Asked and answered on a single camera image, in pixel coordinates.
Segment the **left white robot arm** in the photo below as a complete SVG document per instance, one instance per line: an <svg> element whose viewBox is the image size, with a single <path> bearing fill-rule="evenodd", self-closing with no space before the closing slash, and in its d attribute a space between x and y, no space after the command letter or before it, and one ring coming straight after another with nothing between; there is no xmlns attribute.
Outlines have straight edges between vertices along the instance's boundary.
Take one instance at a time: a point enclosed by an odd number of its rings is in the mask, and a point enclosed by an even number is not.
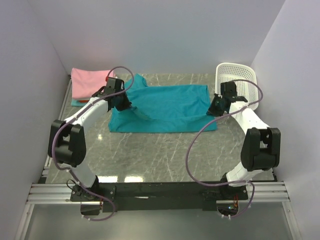
<svg viewBox="0 0 320 240"><path fill-rule="evenodd" d="M95 92L88 102L74 115L53 121L50 127L48 155L59 170L69 171L78 184L82 184L82 195L88 201L96 200L100 188L95 185L97 176L85 163L87 152L86 131L113 108L118 111L130 109L122 79L108 77L106 85Z"/></svg>

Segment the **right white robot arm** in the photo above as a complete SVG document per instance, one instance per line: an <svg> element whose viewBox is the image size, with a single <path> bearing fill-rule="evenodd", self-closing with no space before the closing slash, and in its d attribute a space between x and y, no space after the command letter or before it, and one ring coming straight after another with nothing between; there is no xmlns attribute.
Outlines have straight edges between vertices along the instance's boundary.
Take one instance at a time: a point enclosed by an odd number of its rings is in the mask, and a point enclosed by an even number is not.
<svg viewBox="0 0 320 240"><path fill-rule="evenodd" d="M245 133L240 163L225 174L226 183L219 187L222 198L230 200L237 187L245 185L256 175L275 168L280 162L281 132L264 123L251 109L259 100L249 102L237 93L237 80L220 84L207 114L217 119L233 117Z"/></svg>

